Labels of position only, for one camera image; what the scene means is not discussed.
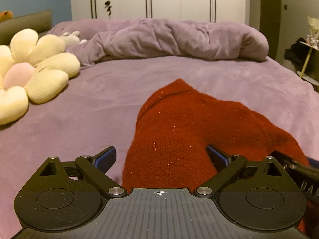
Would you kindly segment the purple crumpled duvet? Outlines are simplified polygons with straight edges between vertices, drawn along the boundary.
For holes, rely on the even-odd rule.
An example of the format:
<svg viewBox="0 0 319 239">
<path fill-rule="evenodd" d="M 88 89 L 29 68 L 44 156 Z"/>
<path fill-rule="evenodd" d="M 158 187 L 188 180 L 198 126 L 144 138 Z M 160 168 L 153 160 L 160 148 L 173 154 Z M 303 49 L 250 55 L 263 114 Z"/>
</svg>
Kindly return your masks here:
<svg viewBox="0 0 319 239">
<path fill-rule="evenodd" d="M 258 30 L 242 23 L 86 19 L 61 22 L 48 33 L 60 36 L 79 31 L 84 43 L 66 49 L 81 66 L 115 59 L 182 56 L 209 61 L 246 58 L 266 60 L 269 44 Z"/>
</svg>

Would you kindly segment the grey bed headboard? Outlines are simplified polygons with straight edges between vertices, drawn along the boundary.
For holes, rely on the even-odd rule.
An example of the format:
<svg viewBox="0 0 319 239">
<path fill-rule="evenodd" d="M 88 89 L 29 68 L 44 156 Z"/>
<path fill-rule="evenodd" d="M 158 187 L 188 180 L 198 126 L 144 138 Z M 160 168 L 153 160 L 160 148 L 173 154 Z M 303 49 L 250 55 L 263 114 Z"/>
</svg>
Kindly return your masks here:
<svg viewBox="0 0 319 239">
<path fill-rule="evenodd" d="M 12 37 L 24 29 L 35 30 L 40 37 L 52 28 L 52 10 L 19 16 L 1 22 L 1 45 L 9 45 Z"/>
</svg>

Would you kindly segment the black cloth on table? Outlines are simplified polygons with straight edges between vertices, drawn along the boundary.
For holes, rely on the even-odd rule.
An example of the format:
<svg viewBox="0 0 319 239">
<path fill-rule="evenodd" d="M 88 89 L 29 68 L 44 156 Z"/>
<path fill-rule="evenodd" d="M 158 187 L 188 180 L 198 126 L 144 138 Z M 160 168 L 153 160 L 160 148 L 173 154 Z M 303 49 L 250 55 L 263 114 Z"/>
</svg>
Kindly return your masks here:
<svg viewBox="0 0 319 239">
<path fill-rule="evenodd" d="M 303 67 L 309 52 L 309 47 L 302 44 L 302 42 L 305 43 L 305 39 L 301 37 L 290 47 L 290 49 L 286 49 L 284 53 L 284 59 L 291 61 L 299 71 Z"/>
</svg>

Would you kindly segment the cream flower shaped pillow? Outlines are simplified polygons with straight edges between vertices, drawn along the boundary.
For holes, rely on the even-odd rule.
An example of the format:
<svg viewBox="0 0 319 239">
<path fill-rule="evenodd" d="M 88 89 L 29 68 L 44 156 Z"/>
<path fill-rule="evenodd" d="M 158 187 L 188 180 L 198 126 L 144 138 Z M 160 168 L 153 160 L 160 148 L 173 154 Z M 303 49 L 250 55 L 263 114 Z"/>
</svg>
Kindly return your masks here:
<svg viewBox="0 0 319 239">
<path fill-rule="evenodd" d="M 52 100 L 79 74 L 80 61 L 66 44 L 59 36 L 24 29 L 1 45 L 1 125 L 24 116 L 29 103 Z"/>
</svg>

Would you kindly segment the red knit cardigan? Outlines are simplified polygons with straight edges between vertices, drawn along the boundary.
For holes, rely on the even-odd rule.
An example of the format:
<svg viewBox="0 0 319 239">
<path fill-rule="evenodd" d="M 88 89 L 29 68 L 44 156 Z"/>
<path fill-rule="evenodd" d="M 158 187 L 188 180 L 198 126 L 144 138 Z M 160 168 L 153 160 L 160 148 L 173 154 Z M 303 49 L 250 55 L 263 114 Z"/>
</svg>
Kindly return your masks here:
<svg viewBox="0 0 319 239">
<path fill-rule="evenodd" d="M 294 137 L 262 114 L 200 93 L 178 79 L 142 106 L 125 159 L 123 187 L 195 190 L 217 173 L 206 151 L 210 144 L 250 161 L 279 151 L 308 164 Z"/>
</svg>

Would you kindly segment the dark wooden door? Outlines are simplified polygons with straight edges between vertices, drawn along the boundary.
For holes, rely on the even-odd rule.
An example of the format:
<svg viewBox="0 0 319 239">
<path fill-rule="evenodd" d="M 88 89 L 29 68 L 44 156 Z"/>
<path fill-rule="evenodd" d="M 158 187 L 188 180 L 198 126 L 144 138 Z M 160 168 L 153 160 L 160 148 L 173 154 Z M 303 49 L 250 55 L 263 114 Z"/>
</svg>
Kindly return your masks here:
<svg viewBox="0 0 319 239">
<path fill-rule="evenodd" d="M 268 56 L 276 59 L 281 24 L 281 0 L 261 0 L 260 32 L 269 43 Z"/>
</svg>

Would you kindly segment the purple bed sheet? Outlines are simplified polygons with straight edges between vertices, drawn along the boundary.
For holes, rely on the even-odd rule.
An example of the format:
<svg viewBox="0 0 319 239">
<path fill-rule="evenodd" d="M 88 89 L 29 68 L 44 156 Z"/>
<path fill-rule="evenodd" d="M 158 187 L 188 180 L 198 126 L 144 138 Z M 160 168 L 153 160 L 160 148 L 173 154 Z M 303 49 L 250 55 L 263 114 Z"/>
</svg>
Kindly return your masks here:
<svg viewBox="0 0 319 239">
<path fill-rule="evenodd" d="M 318 158 L 318 93 L 270 58 L 258 63 L 171 56 L 98 63 L 81 70 L 52 101 L 30 105 L 23 118 L 1 127 L 1 238 L 20 231 L 15 196 L 48 157 L 72 161 L 114 146 L 117 161 L 108 175 L 119 179 L 140 108 L 179 78 L 263 114 L 289 132 L 308 157 Z"/>
</svg>

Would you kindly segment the wrapped flower bouquet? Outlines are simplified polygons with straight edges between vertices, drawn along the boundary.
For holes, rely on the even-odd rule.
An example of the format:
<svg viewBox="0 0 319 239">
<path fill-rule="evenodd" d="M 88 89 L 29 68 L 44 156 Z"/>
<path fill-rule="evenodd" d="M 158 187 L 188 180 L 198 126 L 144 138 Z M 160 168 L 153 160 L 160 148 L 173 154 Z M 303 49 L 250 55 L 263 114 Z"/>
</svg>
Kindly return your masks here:
<svg viewBox="0 0 319 239">
<path fill-rule="evenodd" d="M 307 21 L 310 28 L 310 34 L 307 35 L 306 43 L 317 49 L 319 20 L 317 18 L 307 16 Z"/>
</svg>

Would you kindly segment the small white plush toy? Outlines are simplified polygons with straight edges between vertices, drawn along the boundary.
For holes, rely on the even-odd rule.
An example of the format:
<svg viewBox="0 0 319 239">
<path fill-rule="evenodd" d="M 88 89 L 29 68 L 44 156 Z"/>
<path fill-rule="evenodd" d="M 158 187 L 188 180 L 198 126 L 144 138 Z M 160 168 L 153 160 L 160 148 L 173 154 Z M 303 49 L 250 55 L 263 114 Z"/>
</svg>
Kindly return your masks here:
<svg viewBox="0 0 319 239">
<path fill-rule="evenodd" d="M 79 31 L 74 31 L 72 33 L 65 32 L 60 36 L 60 38 L 65 42 L 66 47 L 87 42 L 86 39 L 80 39 Z"/>
</svg>

